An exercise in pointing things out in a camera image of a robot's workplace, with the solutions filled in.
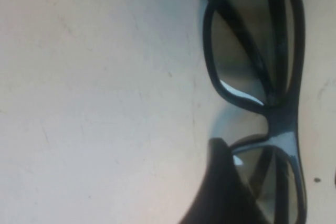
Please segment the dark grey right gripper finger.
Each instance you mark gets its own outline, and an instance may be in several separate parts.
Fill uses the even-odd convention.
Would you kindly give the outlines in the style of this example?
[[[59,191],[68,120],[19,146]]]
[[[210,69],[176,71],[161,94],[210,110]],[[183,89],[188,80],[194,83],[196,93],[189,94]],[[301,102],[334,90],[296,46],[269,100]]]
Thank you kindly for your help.
[[[268,223],[221,138],[209,141],[204,179],[180,223]]]

